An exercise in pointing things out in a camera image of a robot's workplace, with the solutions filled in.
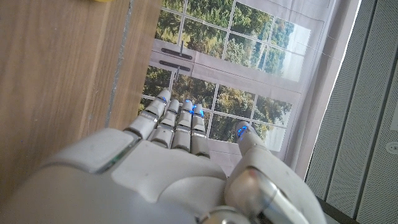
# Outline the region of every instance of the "robotic hand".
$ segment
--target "robotic hand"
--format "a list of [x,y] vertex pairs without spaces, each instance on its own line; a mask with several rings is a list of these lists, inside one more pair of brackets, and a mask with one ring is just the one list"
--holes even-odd
[[201,105],[179,109],[169,99],[164,90],[124,131],[103,129],[50,158],[2,206],[1,220],[326,223],[311,190],[249,124],[237,126],[243,158],[227,179],[210,161]]

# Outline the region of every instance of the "window handle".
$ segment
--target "window handle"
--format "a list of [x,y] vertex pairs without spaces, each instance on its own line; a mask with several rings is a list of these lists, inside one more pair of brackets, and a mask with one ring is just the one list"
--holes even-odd
[[162,48],[162,52],[165,52],[167,54],[171,54],[171,55],[174,55],[174,56],[178,56],[178,57],[181,57],[181,58],[185,58],[185,59],[188,59],[188,60],[192,60],[192,56],[191,55],[187,55],[187,54],[183,54],[182,53],[183,46],[184,46],[184,41],[181,41],[180,52],[176,52],[174,50],[170,50],[170,49],[166,49],[166,48]]

